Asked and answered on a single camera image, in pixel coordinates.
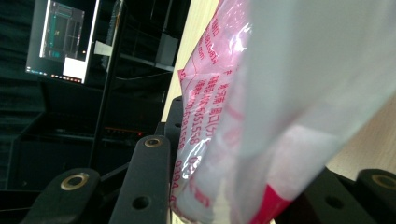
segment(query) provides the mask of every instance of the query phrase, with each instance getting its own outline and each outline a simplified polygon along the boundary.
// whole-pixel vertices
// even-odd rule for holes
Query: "dark background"
[[[176,13],[170,21],[174,27],[163,30],[162,15],[169,0],[160,3],[152,18],[147,17],[150,1],[130,1],[131,15],[122,39],[120,53],[139,59],[155,60],[161,33],[181,38],[190,1],[174,0]],[[106,43],[114,0],[101,5],[95,39]],[[39,76],[25,73],[35,0],[2,0],[0,2],[0,189],[7,185],[13,140],[45,111]],[[106,73],[102,57],[92,58],[87,86],[101,90]],[[112,90],[140,100],[161,101],[169,87],[171,72],[121,59],[114,76]]]

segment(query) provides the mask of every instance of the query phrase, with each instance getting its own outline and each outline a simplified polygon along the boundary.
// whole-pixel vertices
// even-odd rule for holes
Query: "cable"
[[[137,79],[142,79],[142,78],[158,77],[158,76],[162,76],[164,74],[172,74],[172,72],[164,72],[164,73],[160,73],[160,74],[156,74],[156,75],[152,75],[152,76],[147,76],[147,77],[131,77],[131,78],[116,77],[116,78],[119,79],[119,80],[123,80],[123,81],[132,81],[132,80],[137,80]]]

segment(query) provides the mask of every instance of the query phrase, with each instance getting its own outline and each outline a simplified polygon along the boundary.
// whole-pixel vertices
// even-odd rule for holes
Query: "plastic bag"
[[[250,4],[253,32],[219,127],[177,158],[176,171],[196,169],[171,199],[192,221],[267,223],[396,90],[393,1]],[[184,72],[182,87],[195,74]],[[185,108],[192,86],[182,88]]]
[[[171,187],[171,205],[176,211],[176,198],[187,187],[217,129],[251,34],[247,5],[244,0],[220,1],[186,67],[179,71],[184,115]]]

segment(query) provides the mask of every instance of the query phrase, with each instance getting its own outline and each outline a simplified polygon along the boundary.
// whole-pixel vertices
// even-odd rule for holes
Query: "screw hole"
[[[67,182],[67,184],[69,184],[70,186],[76,186],[76,185],[80,184],[81,182],[82,182],[81,177],[73,177]]]
[[[396,179],[387,175],[372,175],[373,181],[385,189],[396,190]]]
[[[344,203],[341,200],[339,200],[337,197],[327,196],[325,200],[329,206],[335,209],[343,209],[344,207]]]
[[[163,142],[159,138],[150,138],[146,140],[145,146],[146,147],[158,147],[162,144]]]
[[[149,197],[142,196],[134,199],[134,201],[132,202],[132,207],[136,210],[143,210],[149,207],[149,204],[150,204]]]

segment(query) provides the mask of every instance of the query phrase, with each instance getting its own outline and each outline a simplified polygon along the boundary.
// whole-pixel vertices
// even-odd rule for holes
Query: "black machine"
[[[100,176],[69,170],[46,189],[4,191],[2,223],[169,223],[169,183],[175,163],[181,98],[155,135],[142,138],[130,162]],[[361,171],[356,182],[325,169],[276,223],[395,223],[396,175]]]
[[[113,92],[101,141],[92,148],[102,92],[52,79],[39,85],[46,110],[14,140],[8,189],[42,190],[56,175],[77,167],[106,174],[129,161],[137,141],[154,134],[161,119],[162,102]]]

